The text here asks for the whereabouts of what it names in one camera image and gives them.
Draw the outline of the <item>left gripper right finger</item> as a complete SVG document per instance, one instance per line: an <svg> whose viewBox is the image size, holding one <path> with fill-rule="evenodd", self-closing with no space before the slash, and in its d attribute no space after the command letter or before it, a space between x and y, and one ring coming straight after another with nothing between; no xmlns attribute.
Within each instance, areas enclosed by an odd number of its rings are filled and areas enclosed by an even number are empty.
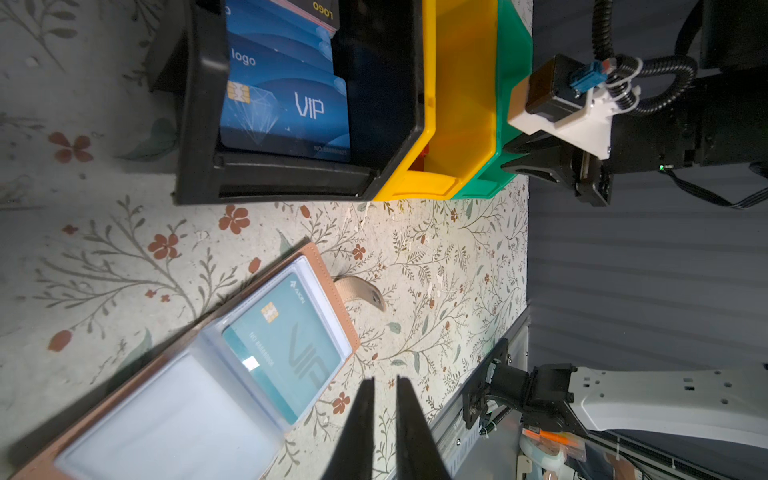
<svg viewBox="0 0 768 480"><path fill-rule="evenodd" d="M418 398L408 378L397 378L396 476L400 480L449 480Z"/></svg>

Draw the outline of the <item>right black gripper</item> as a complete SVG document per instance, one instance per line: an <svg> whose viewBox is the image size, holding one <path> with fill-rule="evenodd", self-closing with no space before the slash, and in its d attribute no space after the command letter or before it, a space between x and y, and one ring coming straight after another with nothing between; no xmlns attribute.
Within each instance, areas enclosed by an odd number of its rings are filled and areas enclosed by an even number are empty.
<svg viewBox="0 0 768 480"><path fill-rule="evenodd" d="M542 131L516 137L504 145L503 152L518 155L502 165L507 173L566 188L593 207L610 205L613 175L602 160L589 152Z"/></svg>

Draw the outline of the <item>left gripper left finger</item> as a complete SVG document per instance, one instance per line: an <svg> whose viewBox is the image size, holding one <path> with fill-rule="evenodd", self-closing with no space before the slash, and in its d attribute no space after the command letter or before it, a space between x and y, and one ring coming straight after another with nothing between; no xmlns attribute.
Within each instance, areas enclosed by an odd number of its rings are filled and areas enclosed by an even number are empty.
<svg viewBox="0 0 768 480"><path fill-rule="evenodd" d="M375 380L361 382L322 480L371 480L374 451Z"/></svg>

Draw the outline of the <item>teal VIP card from holder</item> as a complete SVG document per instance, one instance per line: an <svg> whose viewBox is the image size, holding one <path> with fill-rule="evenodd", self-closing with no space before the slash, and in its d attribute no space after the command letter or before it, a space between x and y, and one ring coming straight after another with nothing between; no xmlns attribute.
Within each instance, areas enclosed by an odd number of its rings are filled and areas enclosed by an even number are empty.
<svg viewBox="0 0 768 480"><path fill-rule="evenodd" d="M221 336L290 425L311 409L352 353L319 282L297 267L231 311Z"/></svg>

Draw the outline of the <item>blue VIP card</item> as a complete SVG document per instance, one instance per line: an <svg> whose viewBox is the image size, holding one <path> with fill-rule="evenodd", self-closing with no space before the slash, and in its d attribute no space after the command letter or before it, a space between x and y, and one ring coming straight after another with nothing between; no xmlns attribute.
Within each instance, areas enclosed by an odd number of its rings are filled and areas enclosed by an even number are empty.
<svg viewBox="0 0 768 480"><path fill-rule="evenodd" d="M350 160L345 80L239 35L227 40L230 74L219 123L225 147Z"/></svg>

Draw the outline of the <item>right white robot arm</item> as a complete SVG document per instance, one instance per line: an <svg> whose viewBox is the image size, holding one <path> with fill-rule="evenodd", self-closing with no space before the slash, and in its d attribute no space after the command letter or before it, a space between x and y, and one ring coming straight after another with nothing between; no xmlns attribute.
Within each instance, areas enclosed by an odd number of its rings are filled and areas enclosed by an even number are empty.
<svg viewBox="0 0 768 480"><path fill-rule="evenodd" d="M694 166L747 164L767 173L767 5L699 1L672 54L616 52L613 5L592 12L593 58L556 55L516 85L503 170L572 191L595 207L610 203L617 175L655 171L715 206L746 210L759 190L730 201L679 176Z"/></svg>

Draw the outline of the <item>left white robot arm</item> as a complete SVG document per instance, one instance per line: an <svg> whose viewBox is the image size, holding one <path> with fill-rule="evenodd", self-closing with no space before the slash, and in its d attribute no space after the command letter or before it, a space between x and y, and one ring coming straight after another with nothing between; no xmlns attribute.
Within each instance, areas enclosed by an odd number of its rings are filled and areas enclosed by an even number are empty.
<svg viewBox="0 0 768 480"><path fill-rule="evenodd" d="M499 340L460 390L471 429L493 400L523 424L586 439L637 430L767 450L767 363L743 370L610 371L548 364L532 373L508 364ZM375 382L362 381L321 479L372 479ZM397 479L451 479L408 378L397 378Z"/></svg>

